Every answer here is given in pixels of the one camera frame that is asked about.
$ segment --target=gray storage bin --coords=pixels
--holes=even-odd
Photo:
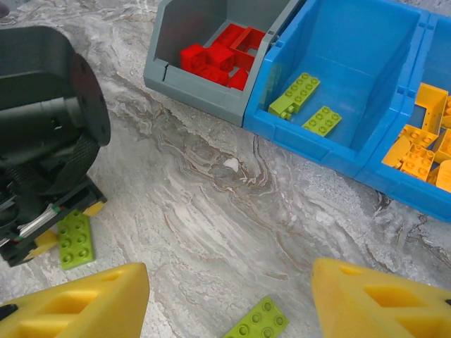
[[[269,47],[305,0],[163,0],[144,69],[148,88],[242,126],[261,63]],[[243,91],[180,69],[180,51],[210,46],[229,24],[266,32]]]

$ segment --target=toy brick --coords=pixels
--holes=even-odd
[[[261,30],[248,27],[235,40],[235,42],[233,42],[230,48],[247,53],[250,49],[258,49],[264,36],[265,33]]]
[[[226,72],[213,67],[212,65],[205,65],[199,72],[196,73],[198,76],[204,79],[219,83],[220,85],[227,86],[229,81],[229,76]]]
[[[237,67],[244,68],[250,72],[252,65],[254,64],[255,56],[248,52],[250,49],[257,50],[260,47],[260,43],[264,36],[264,32],[248,27],[235,42],[232,43],[230,49],[235,54],[235,65]]]
[[[224,47],[230,47],[236,41],[236,39],[245,31],[243,27],[229,24],[226,29],[214,40],[214,43],[223,45]]]
[[[390,148],[389,152],[382,160],[382,163],[394,168],[400,168],[402,159],[409,153],[412,144],[407,137],[401,136]]]
[[[320,83],[317,78],[302,73],[290,88],[269,106],[268,112],[285,120],[291,119],[293,113],[299,113]]]
[[[282,311],[266,296],[224,338],[276,338],[288,324]]]
[[[340,115],[334,113],[329,107],[323,107],[312,118],[310,118],[310,120],[305,122],[302,127],[324,137],[340,121]]]
[[[206,51],[200,44],[193,44],[180,52],[180,67],[196,73],[206,65]]]
[[[440,134],[432,150],[435,152],[435,162],[442,163],[451,160],[451,129],[446,129]]]
[[[93,204],[92,206],[88,207],[85,209],[85,211],[83,211],[83,215],[89,216],[89,217],[94,217],[96,216],[101,209],[103,209],[105,206],[105,203],[100,201],[97,202],[95,204]]]
[[[428,176],[428,183],[451,192],[451,160],[443,161],[435,170],[432,170]]]
[[[235,54],[221,44],[213,44],[206,50],[206,62],[229,73],[235,65]]]
[[[438,135],[447,104],[446,90],[421,83],[415,104],[426,109],[422,130]]]
[[[24,261],[28,261],[32,258],[38,257],[40,254],[52,249],[58,244],[58,237],[51,230],[47,230],[35,239],[36,249],[32,250]]]
[[[451,96],[447,98],[445,111],[443,112],[442,127],[451,128]]]
[[[64,270],[94,260],[89,217],[78,210],[58,223],[61,266]]]
[[[238,90],[244,90],[246,87],[247,78],[249,75],[247,74],[247,71],[240,68],[230,79],[230,82],[228,83],[228,86],[230,88],[236,88]]]
[[[413,144],[410,152],[403,159],[401,171],[426,181],[431,170],[434,153],[423,146]]]
[[[407,137],[411,143],[425,148],[430,146],[438,137],[437,134],[419,129],[413,125],[405,125],[401,131],[401,135]]]

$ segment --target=plastic bin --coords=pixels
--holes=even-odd
[[[450,51],[451,19],[432,14],[409,84],[411,93],[416,94],[421,82],[451,92]],[[414,107],[414,100],[405,104],[409,114],[399,116],[393,123],[365,168],[355,178],[421,212],[451,222],[449,192],[381,163],[405,123],[419,126],[421,110]]]
[[[267,53],[244,128],[349,177],[403,111],[429,13],[384,0],[308,0]],[[301,73],[320,79],[297,115],[267,113]],[[302,128],[322,106],[342,116],[326,137]]]
[[[242,126],[249,96],[271,42],[305,0],[163,0],[144,69],[148,88]],[[243,91],[180,69],[180,51],[210,46],[229,24],[266,32]]]

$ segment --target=marble countertop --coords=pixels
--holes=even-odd
[[[406,1],[451,15],[451,0]],[[111,143],[90,175],[109,198],[97,259],[62,271],[58,249],[0,262],[0,302],[120,264],[146,263],[142,337],[222,337],[270,294],[282,337],[321,337],[310,290],[333,257],[451,289],[450,226],[145,87],[157,0],[32,0],[0,27],[62,31],[94,68]]]

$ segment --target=green duplo brick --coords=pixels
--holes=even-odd
[[[334,113],[329,107],[323,107],[310,120],[305,122],[303,128],[315,134],[326,136],[340,121],[340,115]]]
[[[266,296],[223,338],[275,338],[288,323],[282,311]]]
[[[290,88],[269,106],[268,112],[285,120],[291,119],[292,114],[299,113],[320,83],[317,78],[302,73]]]
[[[92,262],[91,225],[89,217],[78,210],[58,223],[59,253],[64,270]]]

